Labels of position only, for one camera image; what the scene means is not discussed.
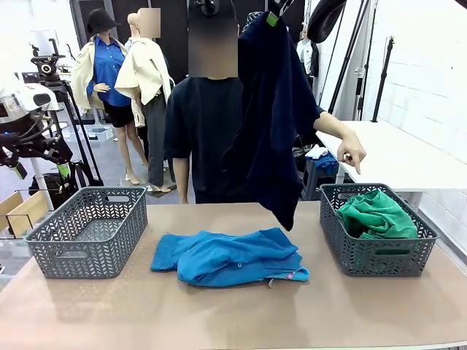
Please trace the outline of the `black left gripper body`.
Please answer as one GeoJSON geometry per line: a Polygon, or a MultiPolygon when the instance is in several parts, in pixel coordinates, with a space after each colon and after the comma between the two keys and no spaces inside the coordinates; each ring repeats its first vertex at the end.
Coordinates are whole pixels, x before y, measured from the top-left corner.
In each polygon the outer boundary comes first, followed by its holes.
{"type": "Polygon", "coordinates": [[[54,164],[71,160],[73,152],[62,136],[45,138],[42,134],[22,140],[17,133],[1,134],[1,166],[15,168],[20,158],[41,158],[54,164]]]}

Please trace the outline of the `person's left hand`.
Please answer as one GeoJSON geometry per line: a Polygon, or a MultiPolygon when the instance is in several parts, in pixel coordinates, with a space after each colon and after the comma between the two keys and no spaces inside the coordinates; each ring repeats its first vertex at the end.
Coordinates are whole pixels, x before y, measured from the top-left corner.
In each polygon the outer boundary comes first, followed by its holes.
{"type": "Polygon", "coordinates": [[[346,131],[339,138],[341,144],[337,150],[338,161],[352,166],[357,174],[361,174],[360,163],[366,157],[366,151],[357,134],[354,131],[346,131]]]}

